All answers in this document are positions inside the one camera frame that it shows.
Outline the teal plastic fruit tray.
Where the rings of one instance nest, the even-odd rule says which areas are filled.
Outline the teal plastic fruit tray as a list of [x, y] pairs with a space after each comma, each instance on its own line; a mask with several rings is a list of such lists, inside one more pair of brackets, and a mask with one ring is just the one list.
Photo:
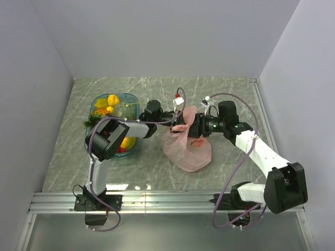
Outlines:
[[[91, 104], [88, 116], [91, 115], [91, 113], [97, 109], [94, 106], [94, 104], [96, 103], [96, 101], [99, 98], [108, 98], [109, 95], [112, 95], [112, 94], [102, 94], [100, 96], [97, 96], [92, 101], [92, 104]], [[139, 115], [140, 115], [140, 104], [139, 104], [138, 98], [135, 95], [130, 94], [130, 93], [121, 93], [121, 94], [114, 94], [114, 95], [117, 95], [119, 97], [120, 102], [128, 102], [128, 103], [136, 104], [136, 107], [137, 107], [137, 118], [136, 119], [139, 118]], [[105, 117], [113, 117], [113, 109], [114, 109], [114, 107], [108, 106], [107, 110], [109, 111], [109, 114], [103, 116], [102, 119], [105, 118]], [[96, 131], [96, 133], [94, 135], [93, 140], [95, 138], [98, 138], [98, 140], [105, 139], [105, 141], [103, 141], [102, 144], [103, 143], [109, 143], [108, 138], [112, 134], [112, 131], [114, 129], [116, 129], [120, 124], [121, 124], [121, 121], [117, 121], [117, 120], [108, 120], [108, 121], [105, 121], [104, 123], [102, 123], [102, 125], [100, 125], [100, 127], [98, 127], [98, 129], [97, 129], [97, 131]], [[91, 129], [86, 128], [84, 147], [85, 147], [85, 150], [86, 150], [87, 153], [89, 152], [88, 151], [88, 145], [89, 145], [89, 141], [90, 141], [93, 129], [94, 128], [91, 128]], [[123, 158], [123, 157], [126, 157], [127, 155], [130, 155], [135, 150], [136, 144], [137, 144], [137, 140], [136, 140], [136, 143], [135, 143], [134, 147], [132, 149], [128, 150], [128, 151], [121, 149], [120, 146], [119, 146], [119, 149], [117, 150], [117, 152], [115, 153], [115, 155], [113, 156], [113, 158]]]

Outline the netted cantaloupe melon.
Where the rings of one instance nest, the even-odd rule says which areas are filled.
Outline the netted cantaloupe melon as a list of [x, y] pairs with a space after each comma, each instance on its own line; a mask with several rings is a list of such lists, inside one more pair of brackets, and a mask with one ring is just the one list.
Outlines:
[[127, 118], [128, 120], [136, 120], [137, 107], [136, 104], [128, 102], [120, 102], [113, 109], [113, 116], [116, 118]]

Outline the pink plastic bag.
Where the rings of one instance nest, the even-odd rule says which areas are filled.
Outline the pink plastic bag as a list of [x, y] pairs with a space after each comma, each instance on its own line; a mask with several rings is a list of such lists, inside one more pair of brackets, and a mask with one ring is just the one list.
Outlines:
[[196, 113], [195, 106], [186, 107], [181, 116], [186, 124], [173, 127], [178, 133], [166, 130], [161, 136], [164, 154], [177, 167], [190, 173], [202, 169], [212, 160], [212, 149], [208, 140], [202, 136], [200, 138], [188, 136]]

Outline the green pineapple crown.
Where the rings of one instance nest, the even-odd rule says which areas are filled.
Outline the green pineapple crown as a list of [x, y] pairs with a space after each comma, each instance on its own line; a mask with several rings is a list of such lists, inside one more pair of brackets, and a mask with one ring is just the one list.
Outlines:
[[83, 125], [85, 128], [91, 129], [94, 128], [101, 119], [101, 115], [91, 114], [88, 119], [83, 122]]

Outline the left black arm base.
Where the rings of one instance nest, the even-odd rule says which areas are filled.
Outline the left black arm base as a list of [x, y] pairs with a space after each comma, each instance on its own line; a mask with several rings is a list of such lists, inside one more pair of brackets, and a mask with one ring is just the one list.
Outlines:
[[[117, 211], [121, 209], [122, 195], [102, 195], [99, 196], [109, 206]], [[108, 217], [110, 208], [97, 201], [92, 195], [77, 195], [75, 212], [84, 212], [85, 224], [88, 226], [103, 226]]]

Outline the small yellow knobbly fruit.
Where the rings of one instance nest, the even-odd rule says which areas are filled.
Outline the small yellow knobbly fruit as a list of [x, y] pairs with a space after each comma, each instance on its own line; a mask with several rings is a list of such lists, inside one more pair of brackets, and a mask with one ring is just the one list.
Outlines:
[[117, 95], [109, 95], [107, 98], [107, 103], [110, 107], [115, 107], [117, 104], [120, 103], [120, 99]]

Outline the yellow star fruit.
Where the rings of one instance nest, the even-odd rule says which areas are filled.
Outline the yellow star fruit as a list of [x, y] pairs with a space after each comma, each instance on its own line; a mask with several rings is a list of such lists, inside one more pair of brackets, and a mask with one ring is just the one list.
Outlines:
[[108, 99], [107, 98], [99, 98], [96, 103], [94, 104], [94, 106], [97, 109], [106, 109], [109, 105], [108, 105]]

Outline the aluminium mounting rail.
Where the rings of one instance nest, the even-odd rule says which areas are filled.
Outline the aluminium mounting rail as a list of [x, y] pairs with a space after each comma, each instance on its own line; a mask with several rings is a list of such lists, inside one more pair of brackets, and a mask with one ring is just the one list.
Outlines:
[[[212, 213], [214, 204], [210, 199], [218, 190], [125, 190], [110, 191], [111, 195], [119, 195], [120, 214], [145, 213]], [[101, 211], [76, 211], [76, 198], [71, 192], [35, 193], [30, 204], [29, 214], [104, 214]]]

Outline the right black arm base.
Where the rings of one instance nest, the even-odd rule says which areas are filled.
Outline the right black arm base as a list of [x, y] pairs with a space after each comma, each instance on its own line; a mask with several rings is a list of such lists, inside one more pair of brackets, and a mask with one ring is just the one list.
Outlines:
[[[209, 200], [209, 202], [216, 204], [218, 198], [219, 198], [219, 193], [214, 194], [213, 198]], [[235, 200], [233, 196], [230, 193], [225, 193], [219, 202], [218, 206], [218, 211], [236, 211], [236, 210], [242, 210], [242, 211], [247, 211], [248, 209], [252, 208], [255, 206], [255, 202], [244, 202], [241, 200]], [[241, 213], [228, 213], [228, 220], [232, 221], [234, 218], [239, 216]], [[240, 216], [238, 220], [236, 220], [233, 225], [234, 226], [247, 226], [251, 222], [251, 214], [248, 213], [244, 216]]]

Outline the orange pineapple body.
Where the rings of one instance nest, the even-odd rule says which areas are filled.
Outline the orange pineapple body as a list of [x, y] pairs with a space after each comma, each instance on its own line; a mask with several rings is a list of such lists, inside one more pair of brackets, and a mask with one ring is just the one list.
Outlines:
[[103, 117], [107, 114], [109, 114], [109, 111], [106, 108], [98, 108], [91, 113], [91, 115], [94, 117], [96, 116]]

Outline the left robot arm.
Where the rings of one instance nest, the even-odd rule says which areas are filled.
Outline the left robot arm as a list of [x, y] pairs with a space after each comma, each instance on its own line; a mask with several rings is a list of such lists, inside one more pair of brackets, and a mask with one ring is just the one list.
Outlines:
[[174, 100], [175, 106], [182, 105], [182, 109], [174, 108], [164, 112], [158, 100], [151, 100], [137, 120], [104, 116], [87, 135], [90, 167], [88, 178], [83, 188], [86, 203], [93, 210], [100, 210], [107, 206], [106, 201], [106, 173], [108, 160], [113, 158], [126, 137], [147, 139], [157, 130], [157, 125], [172, 126], [185, 109], [183, 98]]

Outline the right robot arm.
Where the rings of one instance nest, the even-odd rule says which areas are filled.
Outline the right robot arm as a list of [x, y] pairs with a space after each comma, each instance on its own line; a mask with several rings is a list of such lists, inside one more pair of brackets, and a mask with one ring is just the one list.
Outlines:
[[305, 171], [298, 162], [290, 163], [275, 153], [253, 128], [241, 122], [233, 101], [218, 104], [218, 116], [197, 113], [190, 127], [190, 136], [208, 137], [212, 133], [223, 133], [234, 146], [245, 152], [262, 171], [265, 184], [249, 181], [231, 187], [230, 195], [218, 199], [229, 202], [233, 209], [242, 209], [249, 202], [265, 204], [271, 212], [278, 214], [308, 201]]

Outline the orange mango at tray bottom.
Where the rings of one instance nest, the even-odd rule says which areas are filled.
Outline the orange mango at tray bottom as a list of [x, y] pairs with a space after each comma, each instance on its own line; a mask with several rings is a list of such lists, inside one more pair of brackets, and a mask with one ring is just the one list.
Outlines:
[[136, 137], [126, 137], [123, 139], [120, 148], [123, 150], [130, 150], [134, 147], [135, 143], [136, 143]]

